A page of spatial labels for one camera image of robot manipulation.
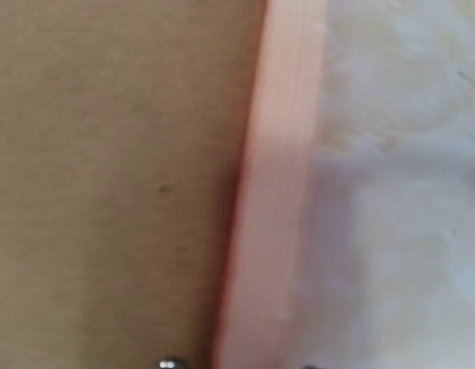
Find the screw head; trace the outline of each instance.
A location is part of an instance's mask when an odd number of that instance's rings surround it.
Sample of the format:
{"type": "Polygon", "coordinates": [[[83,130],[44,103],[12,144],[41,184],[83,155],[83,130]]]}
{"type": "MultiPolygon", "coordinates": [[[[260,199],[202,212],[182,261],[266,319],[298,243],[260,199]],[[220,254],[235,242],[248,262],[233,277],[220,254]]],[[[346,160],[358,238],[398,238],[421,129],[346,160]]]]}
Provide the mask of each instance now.
{"type": "Polygon", "coordinates": [[[158,366],[155,369],[188,369],[188,366],[183,360],[177,358],[168,358],[163,361],[159,361],[158,366]]]}

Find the wooden strip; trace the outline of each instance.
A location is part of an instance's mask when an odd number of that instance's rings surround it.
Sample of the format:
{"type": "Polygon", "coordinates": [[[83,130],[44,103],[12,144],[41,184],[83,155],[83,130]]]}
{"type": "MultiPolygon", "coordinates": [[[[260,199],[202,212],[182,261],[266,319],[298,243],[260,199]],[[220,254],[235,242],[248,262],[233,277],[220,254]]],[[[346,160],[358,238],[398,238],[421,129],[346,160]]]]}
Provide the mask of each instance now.
{"type": "Polygon", "coordinates": [[[293,316],[327,0],[269,1],[214,367],[277,369],[293,316]]]}

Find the metal screw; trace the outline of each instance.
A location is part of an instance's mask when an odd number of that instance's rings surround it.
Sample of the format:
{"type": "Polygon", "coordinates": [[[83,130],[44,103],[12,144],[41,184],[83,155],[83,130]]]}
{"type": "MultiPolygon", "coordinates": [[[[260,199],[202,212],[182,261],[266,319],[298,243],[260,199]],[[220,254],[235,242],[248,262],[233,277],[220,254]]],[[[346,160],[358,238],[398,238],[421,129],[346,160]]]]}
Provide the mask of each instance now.
{"type": "Polygon", "coordinates": [[[154,369],[188,369],[188,366],[183,360],[170,358],[159,361],[159,364],[154,369]]]}

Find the dark spot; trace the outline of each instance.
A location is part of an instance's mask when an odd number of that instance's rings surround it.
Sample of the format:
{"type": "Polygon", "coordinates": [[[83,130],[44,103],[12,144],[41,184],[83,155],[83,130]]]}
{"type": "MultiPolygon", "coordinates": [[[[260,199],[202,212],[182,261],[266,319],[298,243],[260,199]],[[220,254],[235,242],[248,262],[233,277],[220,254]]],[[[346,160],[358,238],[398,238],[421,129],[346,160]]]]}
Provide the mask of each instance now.
{"type": "Polygon", "coordinates": [[[468,77],[464,71],[462,71],[461,69],[458,68],[458,75],[464,79],[465,81],[469,82],[470,81],[470,77],[468,77]]]}
{"type": "Polygon", "coordinates": [[[163,184],[159,186],[158,191],[160,194],[170,194],[174,191],[174,186],[172,184],[163,184]]]}

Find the brown surface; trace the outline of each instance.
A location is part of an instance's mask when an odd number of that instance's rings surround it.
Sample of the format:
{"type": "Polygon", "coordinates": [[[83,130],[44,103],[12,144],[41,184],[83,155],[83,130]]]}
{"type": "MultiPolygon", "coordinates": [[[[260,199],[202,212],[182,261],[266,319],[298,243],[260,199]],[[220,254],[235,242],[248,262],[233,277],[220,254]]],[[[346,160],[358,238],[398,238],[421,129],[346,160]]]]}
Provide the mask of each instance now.
{"type": "Polygon", "coordinates": [[[206,368],[263,6],[0,0],[0,368],[206,368]]]}

